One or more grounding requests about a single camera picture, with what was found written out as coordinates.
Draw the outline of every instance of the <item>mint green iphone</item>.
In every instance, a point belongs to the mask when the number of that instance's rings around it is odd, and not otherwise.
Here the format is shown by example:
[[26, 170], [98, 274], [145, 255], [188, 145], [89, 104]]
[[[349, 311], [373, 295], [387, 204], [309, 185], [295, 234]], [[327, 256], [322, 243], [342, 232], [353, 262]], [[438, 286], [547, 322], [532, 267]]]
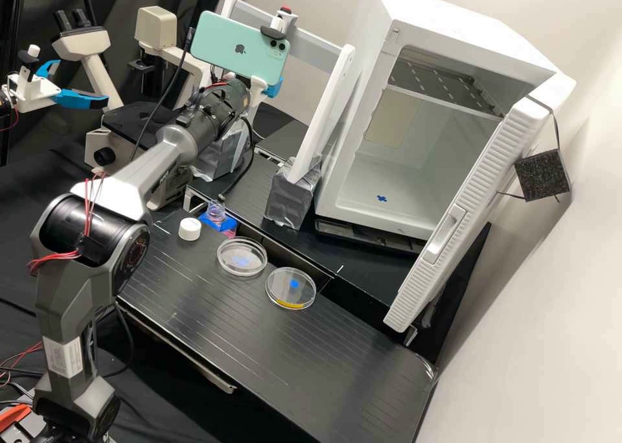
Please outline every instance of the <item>mint green iphone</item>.
[[203, 11], [190, 53], [244, 77], [257, 76], [268, 85], [279, 82], [290, 42], [273, 40], [248, 25]]

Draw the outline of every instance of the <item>black foam pad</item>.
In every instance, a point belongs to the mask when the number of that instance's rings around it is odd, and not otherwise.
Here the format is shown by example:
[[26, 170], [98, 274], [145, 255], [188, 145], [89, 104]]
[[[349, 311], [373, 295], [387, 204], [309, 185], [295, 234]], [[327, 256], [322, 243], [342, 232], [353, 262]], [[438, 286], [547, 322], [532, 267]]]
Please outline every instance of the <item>black foam pad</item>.
[[522, 158], [514, 167], [526, 201], [570, 192], [570, 181], [557, 148]]

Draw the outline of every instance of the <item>label sticker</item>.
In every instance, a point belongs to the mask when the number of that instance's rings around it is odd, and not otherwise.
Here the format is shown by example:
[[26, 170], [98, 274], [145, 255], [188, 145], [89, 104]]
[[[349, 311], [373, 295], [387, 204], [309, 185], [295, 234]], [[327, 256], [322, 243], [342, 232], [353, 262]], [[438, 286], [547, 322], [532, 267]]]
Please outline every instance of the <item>label sticker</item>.
[[67, 344], [61, 344], [43, 336], [43, 349], [47, 368], [52, 372], [65, 378], [71, 378], [82, 372], [82, 346], [79, 337]]

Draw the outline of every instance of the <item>robotic arm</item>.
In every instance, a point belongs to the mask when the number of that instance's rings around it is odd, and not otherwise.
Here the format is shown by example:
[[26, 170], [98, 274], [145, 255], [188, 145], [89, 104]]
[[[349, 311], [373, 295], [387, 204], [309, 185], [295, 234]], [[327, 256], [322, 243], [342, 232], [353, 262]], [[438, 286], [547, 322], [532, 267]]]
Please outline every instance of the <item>robotic arm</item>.
[[[97, 375], [89, 345], [92, 322], [144, 258], [149, 195], [168, 173], [191, 165], [249, 103], [248, 89], [237, 79], [195, 92], [175, 123], [158, 131], [157, 145], [103, 181], [75, 185], [36, 224], [30, 236], [35, 257], [80, 255], [48, 261], [38, 270], [36, 310], [47, 373], [35, 388], [34, 411], [48, 424], [38, 437], [42, 442], [103, 441], [120, 401]], [[90, 231], [84, 234], [85, 201], [97, 194]]]

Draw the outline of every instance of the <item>empty petri dish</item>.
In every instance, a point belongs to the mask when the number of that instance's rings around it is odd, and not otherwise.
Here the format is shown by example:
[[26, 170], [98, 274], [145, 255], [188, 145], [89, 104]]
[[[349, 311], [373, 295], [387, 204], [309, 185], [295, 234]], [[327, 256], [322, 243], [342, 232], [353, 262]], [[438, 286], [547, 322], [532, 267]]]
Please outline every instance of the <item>empty petri dish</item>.
[[261, 244], [252, 239], [235, 237], [227, 239], [216, 252], [220, 265], [237, 276], [253, 276], [268, 263], [268, 255]]
[[266, 280], [266, 293], [278, 306], [301, 310], [313, 304], [316, 284], [309, 275], [297, 268], [277, 268]]

